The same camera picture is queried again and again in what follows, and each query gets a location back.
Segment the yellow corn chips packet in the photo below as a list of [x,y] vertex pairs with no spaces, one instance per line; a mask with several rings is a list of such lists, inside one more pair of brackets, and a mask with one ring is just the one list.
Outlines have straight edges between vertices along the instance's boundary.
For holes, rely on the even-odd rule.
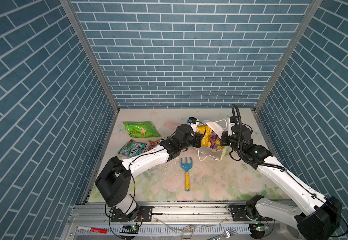
[[202,135],[201,145],[211,147],[212,129],[208,125],[198,126],[196,132]]

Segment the illustrated paper gift bag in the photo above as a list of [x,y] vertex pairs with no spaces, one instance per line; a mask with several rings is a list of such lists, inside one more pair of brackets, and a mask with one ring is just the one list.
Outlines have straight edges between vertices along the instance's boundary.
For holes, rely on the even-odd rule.
[[218,120],[216,122],[206,120],[204,125],[202,123],[198,124],[196,133],[203,136],[199,155],[203,154],[204,158],[202,159],[198,156],[201,161],[206,158],[221,161],[225,157],[229,147],[222,146],[221,136],[226,130],[227,120]]

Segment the lemon fruit candy packet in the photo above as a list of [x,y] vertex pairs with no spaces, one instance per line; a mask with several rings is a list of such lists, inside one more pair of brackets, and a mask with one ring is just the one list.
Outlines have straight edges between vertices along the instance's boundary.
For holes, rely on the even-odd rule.
[[158,139],[156,141],[148,141],[145,145],[144,153],[154,149],[156,146],[160,144],[160,142],[164,141],[166,138]]

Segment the green chips bag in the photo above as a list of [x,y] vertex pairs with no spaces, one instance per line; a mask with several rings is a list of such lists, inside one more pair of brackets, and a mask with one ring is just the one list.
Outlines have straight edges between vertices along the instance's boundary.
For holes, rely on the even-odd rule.
[[131,138],[159,138],[160,133],[151,121],[123,122],[126,131]]

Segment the teal red snack packet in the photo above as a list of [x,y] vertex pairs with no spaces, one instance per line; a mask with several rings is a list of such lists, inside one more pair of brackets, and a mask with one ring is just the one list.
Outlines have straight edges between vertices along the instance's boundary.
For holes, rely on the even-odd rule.
[[132,158],[141,154],[145,150],[145,147],[146,145],[143,143],[137,143],[134,140],[130,140],[118,151],[118,155]]

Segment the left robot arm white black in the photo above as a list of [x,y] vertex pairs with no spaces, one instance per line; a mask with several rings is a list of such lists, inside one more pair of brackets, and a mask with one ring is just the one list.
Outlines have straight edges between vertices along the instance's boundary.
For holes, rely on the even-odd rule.
[[170,137],[152,150],[128,159],[113,157],[108,160],[95,180],[95,185],[105,200],[105,206],[116,207],[126,222],[136,220],[140,215],[140,207],[135,201],[135,194],[128,194],[130,184],[135,183],[135,177],[139,174],[177,158],[188,148],[200,148],[205,134],[196,132],[199,124],[202,122],[190,117],[186,124],[177,127]]

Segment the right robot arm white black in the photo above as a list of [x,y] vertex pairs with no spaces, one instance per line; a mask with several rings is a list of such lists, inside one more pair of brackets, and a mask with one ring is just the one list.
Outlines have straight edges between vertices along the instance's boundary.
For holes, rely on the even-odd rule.
[[327,240],[334,236],[341,223],[342,204],[337,198],[327,198],[300,180],[267,148],[254,144],[250,129],[240,123],[228,123],[221,145],[231,147],[242,161],[267,176],[297,204],[292,208],[256,195],[245,207],[250,220],[271,218],[297,229],[307,240]]

